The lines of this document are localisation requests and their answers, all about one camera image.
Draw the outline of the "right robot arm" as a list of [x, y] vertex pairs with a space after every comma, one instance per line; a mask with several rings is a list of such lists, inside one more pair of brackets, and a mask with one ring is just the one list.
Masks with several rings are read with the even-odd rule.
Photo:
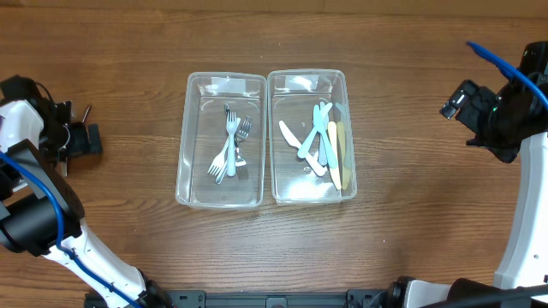
[[493, 92], [464, 80], [440, 110], [474, 133], [468, 146], [499, 161], [521, 160], [519, 194], [503, 259], [486, 285], [466, 278], [451, 284], [402, 276], [372, 298], [371, 307], [545, 307], [547, 305], [547, 43], [527, 44], [514, 67], [469, 41], [507, 83]]

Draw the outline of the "light blue plastic knife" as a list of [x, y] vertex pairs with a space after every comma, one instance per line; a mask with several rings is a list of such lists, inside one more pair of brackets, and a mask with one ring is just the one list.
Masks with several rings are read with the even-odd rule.
[[305, 141], [301, 144], [301, 148], [297, 152], [297, 156], [299, 158], [304, 158], [306, 156], [306, 154], [309, 153], [310, 147], [312, 145], [312, 142], [313, 142], [316, 134], [317, 134], [317, 132], [313, 127], [312, 130], [310, 131], [310, 133], [308, 134], [308, 136], [306, 137]]

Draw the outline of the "silver metal fork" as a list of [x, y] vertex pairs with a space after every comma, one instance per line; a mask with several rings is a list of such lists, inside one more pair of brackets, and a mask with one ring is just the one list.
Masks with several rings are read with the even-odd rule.
[[252, 126], [253, 118], [249, 115], [246, 115], [243, 121], [239, 119], [239, 127], [235, 133], [235, 168], [236, 174], [240, 181], [246, 180], [248, 178], [247, 162], [241, 154], [240, 144], [246, 140]]

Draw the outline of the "clear plastic container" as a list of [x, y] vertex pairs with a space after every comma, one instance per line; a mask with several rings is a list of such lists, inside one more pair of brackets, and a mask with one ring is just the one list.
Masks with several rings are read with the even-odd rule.
[[287, 69], [267, 77], [272, 194], [279, 204], [328, 204], [357, 194], [346, 76]]
[[[207, 173], [228, 137], [227, 115], [253, 118], [240, 144], [248, 178], [227, 176], [227, 152], [219, 175]], [[266, 150], [266, 78], [234, 72], [195, 72], [189, 75], [182, 119], [176, 174], [176, 201], [201, 209], [251, 209], [264, 196]]]

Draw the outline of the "yellow plastic knife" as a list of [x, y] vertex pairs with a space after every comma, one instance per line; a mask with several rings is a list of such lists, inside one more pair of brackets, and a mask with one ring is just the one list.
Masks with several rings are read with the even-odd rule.
[[[337, 150], [337, 125], [334, 121], [330, 121], [327, 127], [329, 140], [331, 142], [331, 149], [335, 158], [336, 163], [338, 163], [338, 150]], [[331, 179], [337, 190], [342, 188], [341, 176], [339, 167], [330, 168]]]

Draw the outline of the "white plastic knife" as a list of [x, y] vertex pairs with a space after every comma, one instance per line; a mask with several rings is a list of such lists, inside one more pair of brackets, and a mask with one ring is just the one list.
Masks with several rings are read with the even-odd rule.
[[[287, 143], [299, 150], [301, 148], [301, 142], [293, 135], [293, 133], [290, 131], [290, 129], [287, 127], [284, 121], [278, 122], [280, 131], [287, 141]], [[306, 154], [304, 159], [308, 162], [309, 167], [313, 170], [313, 172], [318, 176], [322, 177], [325, 175], [327, 168], [323, 167], [319, 164], [318, 160], [312, 156], [311, 154]]]

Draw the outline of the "left clear plastic container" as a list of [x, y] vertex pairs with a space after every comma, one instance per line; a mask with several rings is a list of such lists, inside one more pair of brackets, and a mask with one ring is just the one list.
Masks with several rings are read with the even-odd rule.
[[[227, 152], [219, 175], [207, 173], [228, 137], [227, 115], [253, 118], [240, 144], [248, 178], [227, 176]], [[189, 75], [182, 119], [176, 174], [176, 201], [201, 209], [251, 209], [264, 196], [266, 150], [266, 78], [234, 72], [195, 72]]]

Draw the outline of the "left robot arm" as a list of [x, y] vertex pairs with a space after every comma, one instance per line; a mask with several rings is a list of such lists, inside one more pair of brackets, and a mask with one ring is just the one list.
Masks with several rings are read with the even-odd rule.
[[123, 262], [90, 229], [85, 210], [64, 180], [71, 158], [100, 155], [98, 125], [75, 120], [70, 101], [18, 74], [1, 83], [1, 244], [70, 270], [95, 291], [88, 307], [171, 307], [171, 297]]

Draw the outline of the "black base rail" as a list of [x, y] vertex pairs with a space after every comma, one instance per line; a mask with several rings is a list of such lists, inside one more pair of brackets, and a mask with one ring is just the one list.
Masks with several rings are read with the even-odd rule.
[[379, 308], [402, 307], [402, 299], [381, 289], [303, 293], [207, 293], [202, 290], [168, 291], [176, 308]]

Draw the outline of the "pale grey plastic knife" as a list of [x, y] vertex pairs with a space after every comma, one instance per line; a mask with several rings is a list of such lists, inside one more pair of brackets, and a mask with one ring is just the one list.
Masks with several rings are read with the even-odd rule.
[[[327, 125], [328, 125], [328, 122], [329, 122], [330, 104], [326, 103], [324, 101], [324, 99], [321, 99], [320, 104], [319, 104], [319, 108], [320, 108], [321, 114], [324, 116], [323, 117], [324, 129], [327, 129]], [[328, 164], [328, 160], [327, 160], [326, 153], [325, 153], [325, 142], [323, 141], [323, 138], [319, 139], [319, 157], [318, 157], [318, 160], [319, 160], [319, 164], [321, 166], [326, 166]]]

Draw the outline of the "white plastic fork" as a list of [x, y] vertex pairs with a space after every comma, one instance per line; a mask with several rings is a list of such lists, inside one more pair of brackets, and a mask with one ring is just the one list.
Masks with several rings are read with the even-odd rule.
[[229, 135], [229, 145], [227, 152], [227, 176], [233, 177], [236, 173], [235, 167], [235, 133], [238, 128], [237, 116], [234, 111], [230, 111], [227, 117], [226, 130]]
[[223, 149], [214, 157], [207, 173], [209, 175], [219, 175], [221, 173], [221, 169], [226, 162], [225, 154], [228, 150], [229, 145], [229, 135], [225, 141], [225, 145], [223, 146]]

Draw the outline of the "mint green plastic knife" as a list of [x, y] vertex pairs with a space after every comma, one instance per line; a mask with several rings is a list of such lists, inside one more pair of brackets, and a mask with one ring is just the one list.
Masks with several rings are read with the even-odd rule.
[[334, 169], [338, 166], [338, 161], [335, 158], [334, 151], [332, 150], [331, 142], [327, 133], [327, 128], [324, 124], [324, 118], [329, 114], [332, 103], [327, 103], [324, 107], [315, 105], [313, 108], [313, 127], [317, 133], [320, 134], [325, 146], [325, 157], [330, 168]]

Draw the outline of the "right clear plastic container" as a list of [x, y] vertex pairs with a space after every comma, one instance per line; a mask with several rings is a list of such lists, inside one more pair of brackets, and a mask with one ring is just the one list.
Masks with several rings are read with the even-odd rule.
[[287, 69], [267, 77], [272, 194], [279, 204], [328, 204], [357, 194], [346, 76]]

